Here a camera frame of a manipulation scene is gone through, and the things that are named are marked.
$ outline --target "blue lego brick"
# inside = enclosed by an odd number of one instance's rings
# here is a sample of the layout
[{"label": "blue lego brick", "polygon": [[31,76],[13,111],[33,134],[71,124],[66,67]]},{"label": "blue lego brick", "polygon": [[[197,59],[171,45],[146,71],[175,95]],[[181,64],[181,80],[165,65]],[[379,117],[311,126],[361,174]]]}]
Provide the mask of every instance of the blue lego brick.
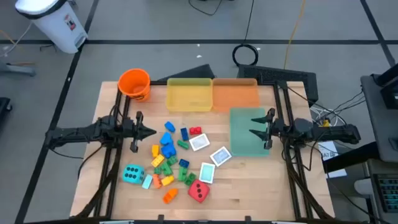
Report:
[{"label": "blue lego brick", "polygon": [[189,166],[189,162],[186,161],[185,159],[180,159],[180,162],[178,164],[184,168],[188,168]]},{"label": "blue lego brick", "polygon": [[164,133],[162,139],[160,140],[162,145],[167,145],[169,143],[173,143],[172,135],[170,133]]},{"label": "blue lego brick", "polygon": [[129,164],[124,168],[123,181],[132,184],[142,184],[144,181],[144,168],[139,165]]},{"label": "blue lego brick", "polygon": [[167,145],[163,146],[161,150],[162,150],[162,154],[166,158],[170,158],[170,157],[174,156],[177,153],[175,151],[175,148],[174,148],[174,145],[173,145],[173,141],[170,144],[167,144]]},{"label": "blue lego brick", "polygon": [[181,137],[182,137],[183,141],[188,141],[189,140],[187,128],[182,128],[181,129]]},{"label": "blue lego brick", "polygon": [[147,174],[145,177],[144,183],[142,184],[143,189],[149,189],[150,183],[152,183],[152,176]]},{"label": "blue lego brick", "polygon": [[166,122],[165,124],[164,124],[164,126],[166,127],[166,129],[167,130],[169,130],[170,132],[175,132],[175,127],[174,127],[174,125],[170,122],[170,121],[168,121],[168,122]]}]

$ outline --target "red dice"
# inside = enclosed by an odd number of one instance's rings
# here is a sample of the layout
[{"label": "red dice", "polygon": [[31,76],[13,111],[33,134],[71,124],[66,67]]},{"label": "red dice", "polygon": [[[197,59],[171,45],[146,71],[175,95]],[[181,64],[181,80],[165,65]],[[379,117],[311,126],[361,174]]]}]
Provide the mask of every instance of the red dice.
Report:
[{"label": "red dice", "polygon": [[189,134],[201,134],[201,127],[193,127],[189,129]]},{"label": "red dice", "polygon": [[199,203],[202,203],[209,194],[210,188],[200,180],[195,180],[188,190],[189,196],[193,197]]}]

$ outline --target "green lego brick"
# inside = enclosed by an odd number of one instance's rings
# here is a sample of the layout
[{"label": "green lego brick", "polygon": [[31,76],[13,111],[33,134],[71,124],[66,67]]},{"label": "green lego brick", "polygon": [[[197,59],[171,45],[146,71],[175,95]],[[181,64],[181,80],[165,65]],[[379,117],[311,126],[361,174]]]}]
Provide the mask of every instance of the green lego brick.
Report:
[{"label": "green lego brick", "polygon": [[167,165],[172,166],[178,161],[177,156],[172,156],[167,159]]},{"label": "green lego brick", "polygon": [[160,166],[155,167],[155,174],[162,174],[162,168]]},{"label": "green lego brick", "polygon": [[180,167],[180,172],[178,173],[178,180],[185,181],[187,178],[188,169],[184,167]]},{"label": "green lego brick", "polygon": [[162,164],[162,170],[163,170],[163,174],[164,175],[172,175],[173,174],[172,169],[170,168],[170,166],[166,162],[164,162]]},{"label": "green lego brick", "polygon": [[181,140],[178,140],[178,141],[177,141],[177,144],[178,144],[179,146],[183,147],[184,149],[189,149],[189,145],[188,145],[188,143],[186,143],[186,142],[183,142],[183,141],[181,141]]},{"label": "green lego brick", "polygon": [[189,176],[185,179],[184,184],[191,186],[193,181],[197,178],[194,173],[190,173]]}]

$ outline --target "translucent tray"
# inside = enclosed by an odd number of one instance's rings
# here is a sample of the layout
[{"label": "translucent tray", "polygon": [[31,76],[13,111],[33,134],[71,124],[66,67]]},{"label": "translucent tray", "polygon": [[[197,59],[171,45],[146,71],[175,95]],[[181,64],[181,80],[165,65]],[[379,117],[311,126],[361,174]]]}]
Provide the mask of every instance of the translucent tray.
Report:
[{"label": "translucent tray", "polygon": [[257,80],[254,78],[215,78],[213,110],[229,113],[231,108],[259,107]]},{"label": "translucent tray", "polygon": [[210,78],[169,78],[166,107],[170,111],[210,111],[213,82]]},{"label": "translucent tray", "polygon": [[251,121],[266,115],[264,108],[231,108],[229,125],[232,156],[261,157],[268,156],[269,150],[264,149],[264,141],[249,130],[265,131],[266,124]]}]

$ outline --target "orange bucket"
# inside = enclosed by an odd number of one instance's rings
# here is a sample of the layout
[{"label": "orange bucket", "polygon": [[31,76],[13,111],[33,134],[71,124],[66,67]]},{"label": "orange bucket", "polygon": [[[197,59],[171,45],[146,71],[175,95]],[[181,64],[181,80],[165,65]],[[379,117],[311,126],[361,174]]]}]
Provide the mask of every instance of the orange bucket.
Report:
[{"label": "orange bucket", "polygon": [[150,77],[145,70],[133,68],[120,76],[119,90],[136,101],[146,101],[150,95]]}]

